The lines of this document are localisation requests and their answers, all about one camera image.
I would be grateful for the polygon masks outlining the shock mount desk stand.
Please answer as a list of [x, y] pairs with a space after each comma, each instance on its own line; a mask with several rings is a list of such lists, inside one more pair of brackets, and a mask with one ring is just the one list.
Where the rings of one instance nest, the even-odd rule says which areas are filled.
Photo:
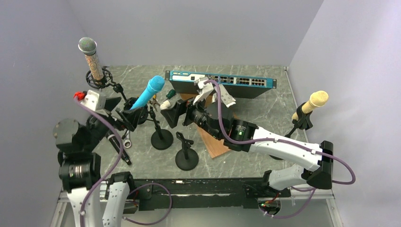
[[[131, 108], [136, 100], [137, 98], [128, 99], [128, 102], [124, 104], [124, 110]], [[152, 105], [149, 110], [147, 105], [143, 107], [138, 124], [143, 124], [146, 121], [152, 121], [155, 125], [155, 132], [152, 134], [150, 139], [151, 145], [157, 150], [165, 150], [172, 145], [174, 138], [170, 131], [160, 127], [160, 122], [156, 120], [155, 111], [157, 112], [157, 109], [154, 109]]]

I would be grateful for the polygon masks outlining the black handheld microphone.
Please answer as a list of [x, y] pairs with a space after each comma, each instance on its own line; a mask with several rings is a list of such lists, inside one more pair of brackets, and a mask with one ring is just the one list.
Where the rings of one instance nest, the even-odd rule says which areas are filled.
[[[112, 131], [108, 131], [106, 133], [107, 140], [110, 142], [110, 144], [113, 146], [115, 151], [119, 154], [120, 153], [120, 142], [117, 140], [116, 135], [112, 133]], [[132, 165], [131, 159], [127, 152], [125, 151], [125, 148], [122, 149], [122, 155], [121, 155], [121, 160], [123, 160], [127, 165]]]

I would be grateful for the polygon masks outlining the tripod shock mount stand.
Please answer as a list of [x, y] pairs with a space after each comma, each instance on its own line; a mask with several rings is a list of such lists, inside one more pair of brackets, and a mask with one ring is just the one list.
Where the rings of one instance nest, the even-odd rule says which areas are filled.
[[127, 103], [128, 99], [126, 98], [126, 95], [124, 94], [124, 89], [123, 89], [122, 85], [120, 83], [114, 82], [112, 73], [107, 68], [108, 68], [108, 66], [102, 67], [102, 73], [103, 73], [102, 79], [95, 79], [95, 77], [92, 75], [92, 72], [89, 70], [85, 76], [87, 84], [90, 87], [95, 88], [95, 89], [103, 89], [103, 88], [111, 86], [113, 88], [114, 92], [121, 94], [124, 101]]

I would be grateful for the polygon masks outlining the blue foam microphone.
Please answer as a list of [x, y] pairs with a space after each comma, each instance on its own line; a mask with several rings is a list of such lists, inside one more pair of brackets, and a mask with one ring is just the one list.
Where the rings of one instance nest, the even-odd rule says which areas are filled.
[[131, 106], [130, 110], [144, 107], [148, 101], [160, 92], [165, 85], [163, 77], [156, 75], [148, 81], [145, 90], [141, 93], [135, 103]]

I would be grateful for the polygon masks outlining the clip desk mic stand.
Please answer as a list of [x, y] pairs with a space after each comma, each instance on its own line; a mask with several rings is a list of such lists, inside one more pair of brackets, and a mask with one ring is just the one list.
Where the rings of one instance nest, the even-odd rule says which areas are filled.
[[193, 140], [186, 139], [181, 132], [176, 132], [176, 137], [181, 141], [182, 148], [175, 156], [177, 167], [184, 171], [193, 170], [199, 163], [198, 153], [191, 148]]

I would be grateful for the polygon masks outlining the silver mesh glitter microphone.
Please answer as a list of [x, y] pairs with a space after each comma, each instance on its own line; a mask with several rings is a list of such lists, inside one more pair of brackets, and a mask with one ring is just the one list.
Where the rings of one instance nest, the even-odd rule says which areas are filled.
[[97, 83], [100, 83], [104, 75], [96, 53], [97, 43], [90, 37], [82, 37], [78, 42], [78, 48], [85, 55], [92, 77]]

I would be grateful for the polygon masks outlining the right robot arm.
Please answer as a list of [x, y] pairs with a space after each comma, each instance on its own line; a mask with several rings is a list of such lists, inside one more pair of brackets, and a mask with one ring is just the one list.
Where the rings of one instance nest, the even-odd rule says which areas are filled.
[[185, 115], [184, 126], [196, 124], [217, 140], [223, 140], [230, 150], [260, 152], [275, 158], [287, 160], [294, 166], [281, 170], [266, 171], [261, 182], [261, 192], [272, 196], [288, 187], [308, 184], [317, 189], [332, 188], [333, 143], [304, 143], [272, 133], [251, 122], [236, 119], [232, 110], [221, 106], [222, 122], [218, 121], [218, 104], [208, 106], [204, 102], [193, 104], [193, 99], [178, 100], [160, 106], [161, 114], [171, 128]]

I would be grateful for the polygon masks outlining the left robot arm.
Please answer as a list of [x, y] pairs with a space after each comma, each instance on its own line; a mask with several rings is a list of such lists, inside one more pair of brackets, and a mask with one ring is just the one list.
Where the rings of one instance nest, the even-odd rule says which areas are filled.
[[58, 148], [59, 178], [74, 211], [78, 227], [120, 226], [125, 199], [136, 192], [130, 173], [100, 173], [101, 157], [94, 152], [107, 138], [118, 153], [118, 160], [131, 165], [119, 132], [134, 131], [142, 108], [117, 109], [121, 98], [95, 97], [78, 93], [74, 101], [89, 112], [85, 124], [71, 118], [58, 122], [53, 129]]

